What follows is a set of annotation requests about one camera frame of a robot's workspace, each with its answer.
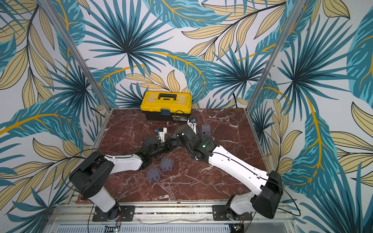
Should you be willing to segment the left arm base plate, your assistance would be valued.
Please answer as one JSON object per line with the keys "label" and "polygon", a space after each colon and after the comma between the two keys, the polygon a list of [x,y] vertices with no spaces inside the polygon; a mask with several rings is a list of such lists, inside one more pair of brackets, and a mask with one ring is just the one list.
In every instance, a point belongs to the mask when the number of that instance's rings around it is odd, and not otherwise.
{"label": "left arm base plate", "polygon": [[92,220],[93,222],[132,222],[134,213],[134,205],[116,205],[107,213],[96,207]]}

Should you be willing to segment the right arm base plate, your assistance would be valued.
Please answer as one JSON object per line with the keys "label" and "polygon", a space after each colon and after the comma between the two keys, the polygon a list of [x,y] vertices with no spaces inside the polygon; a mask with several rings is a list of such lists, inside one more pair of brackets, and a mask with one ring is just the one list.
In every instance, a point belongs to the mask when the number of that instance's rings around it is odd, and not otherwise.
{"label": "right arm base plate", "polygon": [[239,215],[226,205],[213,205],[212,214],[214,221],[246,221],[253,219],[251,213],[246,212],[244,214]]}

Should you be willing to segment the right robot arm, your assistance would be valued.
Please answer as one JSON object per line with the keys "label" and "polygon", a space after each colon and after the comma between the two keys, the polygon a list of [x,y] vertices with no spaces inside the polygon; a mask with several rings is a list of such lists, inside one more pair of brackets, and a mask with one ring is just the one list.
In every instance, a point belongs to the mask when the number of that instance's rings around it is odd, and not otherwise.
{"label": "right robot arm", "polygon": [[233,195],[229,199],[225,205],[226,218],[236,220],[248,212],[257,212],[269,219],[275,217],[284,192],[278,172],[268,173],[247,164],[212,138],[197,135],[187,124],[178,128],[175,134],[191,158],[225,171],[249,188],[249,193]]}

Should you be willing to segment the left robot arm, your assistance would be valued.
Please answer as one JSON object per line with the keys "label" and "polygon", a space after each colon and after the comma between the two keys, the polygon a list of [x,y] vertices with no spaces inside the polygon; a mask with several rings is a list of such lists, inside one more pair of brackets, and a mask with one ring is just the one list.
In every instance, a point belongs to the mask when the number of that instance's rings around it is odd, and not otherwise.
{"label": "left robot arm", "polygon": [[154,157],[171,152],[179,143],[176,138],[161,142],[158,137],[150,136],[134,154],[111,156],[97,150],[70,173],[69,180],[84,200],[96,205],[97,213],[103,214],[108,221],[116,221],[122,210],[104,187],[108,177],[117,172],[144,170]]}

